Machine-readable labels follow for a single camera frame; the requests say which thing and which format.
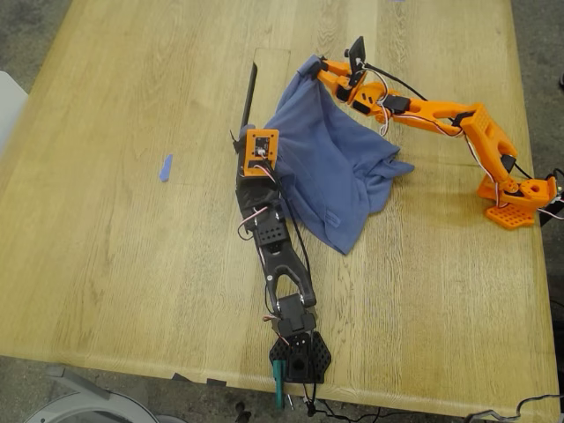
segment blue cloth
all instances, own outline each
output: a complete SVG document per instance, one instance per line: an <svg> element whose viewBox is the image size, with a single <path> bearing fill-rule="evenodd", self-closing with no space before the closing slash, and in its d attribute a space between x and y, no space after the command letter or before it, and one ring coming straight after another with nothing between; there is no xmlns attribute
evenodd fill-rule
<svg viewBox="0 0 564 423"><path fill-rule="evenodd" d="M296 218L346 254L368 214L386 204L392 179L413 166L394 160L399 147L355 122L306 75L318 60L300 67L265 128L279 130L276 170Z"/></svg>

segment tape piece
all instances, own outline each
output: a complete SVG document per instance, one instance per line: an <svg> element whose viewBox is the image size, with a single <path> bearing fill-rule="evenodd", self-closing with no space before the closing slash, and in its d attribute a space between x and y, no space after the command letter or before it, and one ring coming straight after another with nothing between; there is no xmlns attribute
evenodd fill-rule
<svg viewBox="0 0 564 423"><path fill-rule="evenodd" d="M173 155L172 154L168 154L167 158L165 159L165 162L162 165L162 169L160 170L159 173L159 178L161 182L166 182L168 181L168 176L170 175L170 167L173 164Z"/></svg>

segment floor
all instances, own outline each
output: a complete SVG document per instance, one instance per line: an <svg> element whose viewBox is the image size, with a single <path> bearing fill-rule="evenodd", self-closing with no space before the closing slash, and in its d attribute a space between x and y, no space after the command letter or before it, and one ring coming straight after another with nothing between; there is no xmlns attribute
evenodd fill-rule
<svg viewBox="0 0 564 423"><path fill-rule="evenodd" d="M0 0L0 71L7 71L29 92L70 0ZM544 176L564 167L560 141L564 134L564 92L558 78L564 72L561 40L564 3L514 0L513 10L527 107L533 166ZM564 226L552 221L543 228L546 272L551 297L564 303ZM564 318L564 308L553 304L553 315ZM0 423L20 422L30 413L59 397L64 389L43 376L44 363L0 357ZM253 413L251 421L331 421L316 415L309 419L300 398L296 411L277 412L271 394L175 382L91 369L75 369L101 387L134 397L155 413L171 414L191 422L228 422L236 418L235 404L243 401ZM359 417L374 407L330 402L335 412ZM422 413L390 416L394 422L454 422L457 418Z"/></svg>

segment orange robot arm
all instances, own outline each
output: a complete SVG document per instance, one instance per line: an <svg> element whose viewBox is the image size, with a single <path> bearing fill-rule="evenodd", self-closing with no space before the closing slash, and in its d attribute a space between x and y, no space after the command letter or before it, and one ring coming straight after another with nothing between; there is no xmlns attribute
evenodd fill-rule
<svg viewBox="0 0 564 423"><path fill-rule="evenodd" d="M531 225L537 209L550 204L558 195L554 176L519 183L509 175L516 163L517 150L482 103L467 106L406 98L381 82L363 84L366 72L356 78L356 84L351 84L349 63L327 60L322 63L317 78L331 94L363 115L373 115L380 123L391 119L451 137L464 136L472 156L486 172L478 195L495 200L495 206L486 210L486 216L496 223L506 228Z"/></svg>

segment wood grain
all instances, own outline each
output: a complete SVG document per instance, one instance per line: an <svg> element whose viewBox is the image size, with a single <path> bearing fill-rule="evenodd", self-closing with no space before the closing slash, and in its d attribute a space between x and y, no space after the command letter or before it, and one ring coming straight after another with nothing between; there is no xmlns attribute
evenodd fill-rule
<svg viewBox="0 0 564 423"><path fill-rule="evenodd" d="M361 34L371 63L426 96L485 102L531 170L508 0L75 0L0 158L0 353L273 391L228 131L253 60L262 125L304 60ZM333 355L319 396L509 415L557 391L538 227L484 218L460 140L398 125L388 139L416 170L353 251L306 237ZM523 420L557 414L548 400Z"/></svg>

